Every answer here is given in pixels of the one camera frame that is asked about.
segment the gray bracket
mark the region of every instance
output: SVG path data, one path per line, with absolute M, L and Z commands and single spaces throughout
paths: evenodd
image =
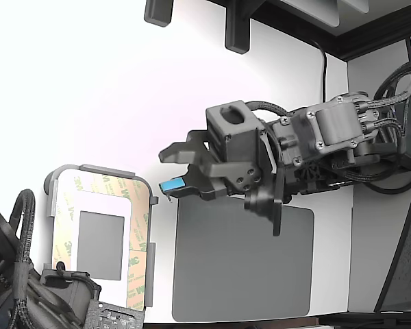
M 145 21 L 166 27 L 172 21 L 173 0 L 146 0 Z
M 236 53 L 249 50 L 250 18 L 266 0 L 229 0 L 225 22 L 225 48 Z
M 266 0 L 229 0 L 225 22 L 225 48 L 236 53 L 249 50 L 250 18 Z M 172 20 L 173 0 L 146 0 L 145 21 L 166 27 Z
M 153 278 L 155 273 L 155 242 L 149 242 L 146 248 L 146 274 L 145 274 L 145 307 L 153 305 Z

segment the gray mouse pad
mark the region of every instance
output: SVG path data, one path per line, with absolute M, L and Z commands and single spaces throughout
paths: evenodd
M 172 314 L 180 322 L 303 317 L 310 307 L 314 214 L 285 206 L 282 233 L 243 200 L 178 201 Z

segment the cable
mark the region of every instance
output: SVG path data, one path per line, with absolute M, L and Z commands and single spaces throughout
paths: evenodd
M 381 119 L 373 122 L 375 129 L 380 129 L 383 127 L 391 127 L 395 130 L 397 135 L 397 154 L 405 153 L 405 130 L 402 125 L 396 119 Z
M 411 97 L 411 82 L 406 88 L 405 91 L 402 93 L 388 97 L 388 98 L 383 98 L 384 93 L 387 91 L 387 89 L 392 86 L 393 84 L 396 84 L 399 82 L 399 80 L 407 75 L 411 75 L 411 62 L 408 62 L 401 67 L 399 67 L 393 74 L 391 74 L 379 87 L 375 94 L 375 99 L 373 101 L 369 101 L 367 103 L 368 109 L 373 109 L 373 108 L 384 108 L 386 106 L 394 105 L 397 103 L 401 103 L 403 101 L 406 101 L 408 98 Z
M 405 106 L 403 107 L 403 133 L 406 135 L 406 130 L 408 127 L 408 111 L 410 109 L 411 97 L 407 98 L 405 101 Z
M 23 227 L 21 228 L 20 245 L 17 250 L 14 266 L 14 283 L 12 285 L 14 311 L 8 324 L 8 328 L 13 329 L 17 321 L 20 320 L 24 328 L 36 329 L 27 310 L 26 296 L 27 281 L 31 265 L 29 254 L 35 217 L 35 196 L 31 190 L 23 190 L 20 192 L 15 201 L 11 217 L 22 217 Z
M 249 101 L 245 103 L 245 105 L 248 106 L 248 108 L 251 111 L 265 110 L 268 112 L 275 113 L 279 117 L 286 117 L 286 116 L 289 117 L 290 116 L 288 111 L 286 111 L 284 108 L 278 105 L 275 105 L 273 103 L 268 103 L 267 101 Z
M 322 101 L 323 103 L 326 102 L 326 74 L 327 74 L 327 55 L 324 49 L 320 46 L 320 44 L 315 41 L 311 40 L 313 44 L 317 46 L 318 49 L 320 49 L 321 54 L 323 55 L 323 80 L 322 80 L 322 87 L 321 87 L 321 92 L 323 94 L 322 96 Z
M 405 193 L 406 191 L 409 191 L 411 189 L 411 182 L 407 183 L 405 186 L 399 187 L 399 188 L 382 188 L 376 185 L 373 185 L 371 183 L 364 183 L 365 186 L 367 186 L 369 189 L 372 191 L 385 194 L 385 195 L 397 195 L 397 194 L 402 194 Z
M 339 173 L 339 175 L 343 176 L 344 178 L 353 180 L 355 182 L 361 182 L 361 183 L 376 182 L 378 180 L 384 180 L 390 177 L 392 174 L 396 172 L 396 170 L 399 168 L 399 165 L 400 165 L 400 156 L 397 156 L 397 159 L 396 161 L 393 162 L 393 165 L 381 173 L 369 174 L 369 175 L 355 173 L 353 171 L 345 171 L 343 173 L 339 171 L 337 173 Z

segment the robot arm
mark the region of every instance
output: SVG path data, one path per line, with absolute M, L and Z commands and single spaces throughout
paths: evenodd
M 186 175 L 161 183 L 168 197 L 198 195 L 204 200 L 245 195 L 245 209 L 273 222 L 280 233 L 282 204 L 292 195 L 374 182 L 392 175 L 405 152 L 411 84 L 394 95 L 397 82 L 411 75 L 411 62 L 396 70 L 375 100 L 365 93 L 287 112 L 271 103 L 235 101 L 208 108 L 207 130 L 191 131 L 185 143 L 160 152 L 161 162 L 189 164 Z M 395 104 L 405 103 L 403 122 Z M 272 122 L 253 111 L 279 116 Z M 366 173 L 370 165 L 387 169 Z

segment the black stand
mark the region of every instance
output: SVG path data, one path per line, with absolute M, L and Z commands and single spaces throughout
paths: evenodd
M 236 53 L 249 50 L 250 18 L 266 0 L 228 0 L 225 48 Z M 145 21 L 166 27 L 172 19 L 173 0 L 147 0 Z
M 145 21 L 166 27 L 172 20 L 173 0 L 146 0 Z
M 229 0 L 225 23 L 225 48 L 236 53 L 249 50 L 250 18 L 265 0 Z

